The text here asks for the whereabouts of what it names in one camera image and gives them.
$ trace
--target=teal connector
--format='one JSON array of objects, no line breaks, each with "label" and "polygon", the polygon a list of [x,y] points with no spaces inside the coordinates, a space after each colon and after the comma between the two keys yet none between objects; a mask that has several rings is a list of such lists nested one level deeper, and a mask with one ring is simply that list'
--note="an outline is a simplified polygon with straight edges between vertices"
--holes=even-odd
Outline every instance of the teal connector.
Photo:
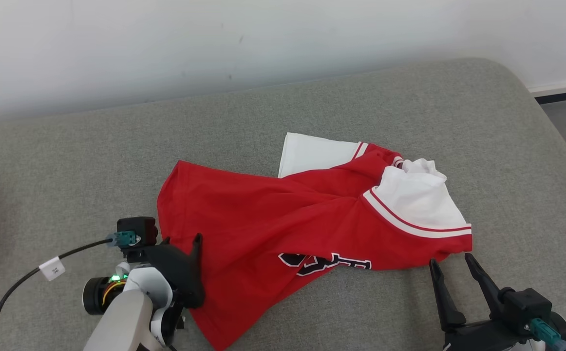
[{"label": "teal connector", "polygon": [[566,351],[566,341],[562,340],[561,335],[542,319],[531,320],[530,331],[534,337],[543,340],[553,351]]},{"label": "teal connector", "polygon": [[138,242],[138,237],[136,237],[136,232],[125,231],[116,232],[108,235],[106,238],[111,238],[112,242],[108,243],[108,246],[127,246],[133,245]]}]

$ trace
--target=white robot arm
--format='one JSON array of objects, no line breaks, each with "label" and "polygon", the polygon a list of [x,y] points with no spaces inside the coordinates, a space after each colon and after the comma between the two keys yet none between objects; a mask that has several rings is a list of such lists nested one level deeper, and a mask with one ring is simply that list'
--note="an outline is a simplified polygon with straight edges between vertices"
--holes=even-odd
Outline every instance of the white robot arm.
[{"label": "white robot arm", "polygon": [[155,244],[154,218],[123,218],[116,226],[109,245],[118,246],[127,263],[117,266],[117,275],[92,278],[84,287],[84,309],[103,315],[84,351],[172,349],[176,329],[183,328],[183,308],[200,307],[205,299],[202,236],[186,255],[168,240]]}]

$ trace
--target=gray fabric surface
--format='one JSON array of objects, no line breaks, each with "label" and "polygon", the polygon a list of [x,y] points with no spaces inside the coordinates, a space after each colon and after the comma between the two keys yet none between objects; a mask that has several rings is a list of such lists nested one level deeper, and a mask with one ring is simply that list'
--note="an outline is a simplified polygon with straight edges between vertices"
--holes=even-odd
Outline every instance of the gray fabric surface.
[{"label": "gray fabric surface", "polygon": [[[461,59],[239,93],[0,124],[0,298],[34,266],[156,216],[179,158],[276,176],[285,132],[373,142],[434,159],[474,226],[474,254],[498,285],[534,287],[566,318],[566,144],[525,87],[488,60]],[[66,258],[53,282],[5,305],[2,351],[80,350],[98,317],[82,287],[121,256]],[[470,321],[488,316],[463,255],[442,265]],[[179,350],[209,350],[188,316]],[[443,345],[426,267],[340,267],[270,309],[234,351],[408,350]]]}]

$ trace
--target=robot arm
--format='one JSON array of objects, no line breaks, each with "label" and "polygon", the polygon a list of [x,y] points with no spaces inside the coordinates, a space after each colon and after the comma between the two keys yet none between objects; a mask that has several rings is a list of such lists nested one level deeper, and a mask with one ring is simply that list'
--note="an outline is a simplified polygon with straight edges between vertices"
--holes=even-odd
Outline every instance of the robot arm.
[{"label": "robot arm", "polygon": [[471,253],[465,260],[480,285],[491,311],[489,320],[467,324],[456,309],[436,260],[430,275],[445,332],[443,351],[566,351],[566,321],[552,311],[552,303],[535,289],[499,289]]},{"label": "robot arm", "polygon": [[84,287],[87,313],[103,315],[84,351],[160,351],[171,347],[183,328],[183,308],[203,305],[201,244],[198,234],[187,255],[169,240],[156,245],[152,217],[123,218],[110,245],[118,246],[129,265],[114,277],[92,278]]},{"label": "robot arm", "polygon": [[120,293],[107,308],[84,351],[160,351],[163,346],[150,331],[153,304],[140,290]]}]

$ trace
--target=white sleeve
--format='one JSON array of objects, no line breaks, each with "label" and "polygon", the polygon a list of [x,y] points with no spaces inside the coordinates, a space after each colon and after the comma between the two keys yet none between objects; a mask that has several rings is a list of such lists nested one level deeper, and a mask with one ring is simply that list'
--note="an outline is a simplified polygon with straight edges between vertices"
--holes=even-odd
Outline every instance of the white sleeve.
[{"label": "white sleeve", "polygon": [[279,178],[310,169],[328,169],[361,156],[367,143],[287,133],[279,164]]},{"label": "white sleeve", "polygon": [[429,238],[471,234],[472,225],[445,186],[446,176],[423,158],[404,161],[402,169],[385,167],[379,186],[363,197],[388,222],[407,233]]}]

